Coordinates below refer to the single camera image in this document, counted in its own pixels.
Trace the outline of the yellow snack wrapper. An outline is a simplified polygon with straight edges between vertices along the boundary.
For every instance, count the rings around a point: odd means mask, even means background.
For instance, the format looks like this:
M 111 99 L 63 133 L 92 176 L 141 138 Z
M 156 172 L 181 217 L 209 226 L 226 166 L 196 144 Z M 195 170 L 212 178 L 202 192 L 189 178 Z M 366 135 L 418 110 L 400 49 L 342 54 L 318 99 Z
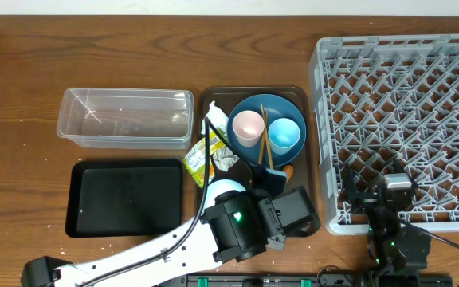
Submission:
M 205 139 L 199 140 L 186 154 L 183 159 L 183 163 L 186 169 L 189 171 L 190 175 L 192 176 L 193 180 L 198 184 L 200 188 L 204 186 L 204 178 L 205 178 L 205 157 L 206 157 L 206 149 L 205 149 Z M 211 181 L 215 176 L 214 171 L 214 163 L 221 157 L 223 153 L 226 151 L 225 144 L 221 141 L 221 139 L 216 135 L 215 132 L 210 132 L 210 158 L 209 158 L 209 181 Z

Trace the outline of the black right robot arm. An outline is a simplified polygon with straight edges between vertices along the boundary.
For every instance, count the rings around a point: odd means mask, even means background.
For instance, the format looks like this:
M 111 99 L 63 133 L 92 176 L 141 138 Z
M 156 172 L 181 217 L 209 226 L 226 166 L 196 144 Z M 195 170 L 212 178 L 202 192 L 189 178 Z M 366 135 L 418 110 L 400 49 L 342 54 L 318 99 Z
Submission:
M 412 203 L 418 185 L 395 159 L 391 173 L 380 175 L 367 191 L 359 191 L 348 164 L 342 172 L 343 197 L 351 213 L 368 221 L 368 254 L 377 263 L 354 277 L 353 286 L 419 286 L 417 272 L 427 268 L 431 237 L 402 223 L 398 212 Z

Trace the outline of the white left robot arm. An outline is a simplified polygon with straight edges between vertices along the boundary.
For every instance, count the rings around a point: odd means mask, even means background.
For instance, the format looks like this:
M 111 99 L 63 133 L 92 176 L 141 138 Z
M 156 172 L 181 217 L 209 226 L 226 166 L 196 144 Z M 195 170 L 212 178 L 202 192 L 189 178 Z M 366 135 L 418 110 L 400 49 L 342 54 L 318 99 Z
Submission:
M 232 179 L 207 185 L 200 211 L 181 226 L 107 258 L 74 264 L 44 256 L 25 264 L 23 286 L 154 286 L 188 273 L 241 262 L 288 237 L 309 237 L 321 226 L 302 186 L 277 197 Z

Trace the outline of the white tissue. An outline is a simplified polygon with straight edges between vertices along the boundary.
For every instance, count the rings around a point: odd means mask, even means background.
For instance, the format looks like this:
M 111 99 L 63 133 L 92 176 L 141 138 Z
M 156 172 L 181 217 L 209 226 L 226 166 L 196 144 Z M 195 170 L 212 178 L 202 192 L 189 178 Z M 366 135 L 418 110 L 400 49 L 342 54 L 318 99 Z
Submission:
M 216 105 L 216 102 L 213 100 L 209 104 L 209 110 L 205 115 L 205 118 L 208 118 L 213 126 L 224 136 L 227 137 L 227 124 L 228 116 Z
M 227 172 L 239 160 L 228 147 L 217 150 L 212 155 L 212 159 L 217 169 L 224 172 Z

